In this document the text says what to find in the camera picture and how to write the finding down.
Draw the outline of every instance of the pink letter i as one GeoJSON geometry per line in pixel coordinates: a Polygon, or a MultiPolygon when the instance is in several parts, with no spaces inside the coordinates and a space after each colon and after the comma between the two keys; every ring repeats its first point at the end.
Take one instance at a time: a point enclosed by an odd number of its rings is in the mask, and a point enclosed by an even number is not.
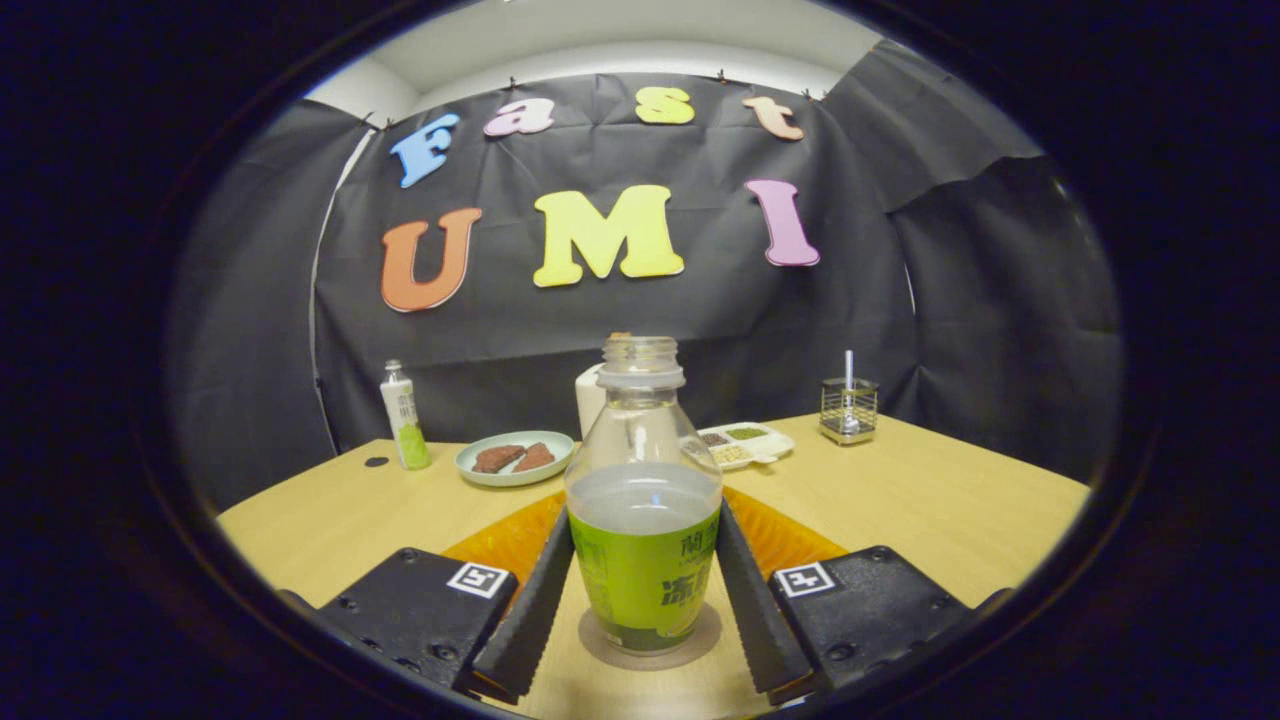
{"type": "Polygon", "coordinates": [[[796,186],[769,179],[746,181],[746,188],[755,193],[764,210],[764,224],[769,228],[769,249],[764,258],[774,265],[815,265],[822,255],[809,245],[796,213],[796,186]]]}

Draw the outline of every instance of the light blue plate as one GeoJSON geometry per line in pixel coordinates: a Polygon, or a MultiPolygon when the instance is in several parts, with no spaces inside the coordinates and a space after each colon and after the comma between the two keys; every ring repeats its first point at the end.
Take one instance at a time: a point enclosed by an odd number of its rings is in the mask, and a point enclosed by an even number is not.
{"type": "Polygon", "coordinates": [[[570,457],[573,455],[573,438],[562,434],[553,433],[550,430],[521,430],[518,433],[503,433],[500,436],[486,437],[481,441],[472,442],[471,445],[462,448],[453,457],[453,464],[458,468],[458,473],[462,477],[481,486],[509,488],[516,486],[527,486],[530,483],[536,483],[539,480],[545,480],[547,478],[559,473],[568,465],[570,457]],[[520,465],[520,460],[513,460],[502,470],[497,473],[476,473],[471,470],[476,464],[476,455],[481,451],[489,450],[490,447],[498,447],[499,445],[522,445],[529,447],[535,442],[541,442],[547,445],[547,450],[556,457],[541,468],[534,468],[532,470],[525,470],[524,473],[512,473],[512,468],[520,465]]]}

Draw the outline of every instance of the wire basket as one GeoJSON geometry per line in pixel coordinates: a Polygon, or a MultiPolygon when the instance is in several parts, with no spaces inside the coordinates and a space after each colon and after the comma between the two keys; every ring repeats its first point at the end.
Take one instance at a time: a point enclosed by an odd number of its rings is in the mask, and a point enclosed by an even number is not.
{"type": "Polygon", "coordinates": [[[836,445],[855,445],[876,437],[879,384],[854,378],[852,389],[845,378],[822,380],[818,427],[836,445]]]}

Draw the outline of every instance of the green bottle label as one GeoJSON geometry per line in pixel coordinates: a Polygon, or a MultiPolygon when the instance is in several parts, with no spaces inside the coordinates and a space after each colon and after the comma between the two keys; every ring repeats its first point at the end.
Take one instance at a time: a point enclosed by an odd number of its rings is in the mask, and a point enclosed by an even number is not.
{"type": "Polygon", "coordinates": [[[649,652],[675,647],[694,630],[716,551],[719,509],[682,530],[627,536],[570,512],[582,582],[614,644],[649,652]]]}
{"type": "Polygon", "coordinates": [[[426,441],[422,439],[422,430],[417,425],[404,425],[397,433],[401,457],[410,470],[421,470],[431,464],[431,457],[426,454],[426,441]]]}

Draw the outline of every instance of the green drink bottle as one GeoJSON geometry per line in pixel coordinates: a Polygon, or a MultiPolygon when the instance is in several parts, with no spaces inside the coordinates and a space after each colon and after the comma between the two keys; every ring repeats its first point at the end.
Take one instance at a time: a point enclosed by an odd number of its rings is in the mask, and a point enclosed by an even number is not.
{"type": "Polygon", "coordinates": [[[392,424],[392,437],[399,451],[401,465],[407,470],[421,470],[431,464],[426,441],[417,424],[417,405],[413,402],[413,380],[401,369],[399,360],[387,361],[387,375],[379,389],[387,405],[387,419],[392,424]]]}
{"type": "Polygon", "coordinates": [[[680,409],[669,337],[611,337],[607,398],[564,471],[591,610],[620,650],[658,655],[694,630],[719,523],[721,471],[680,409]]]}

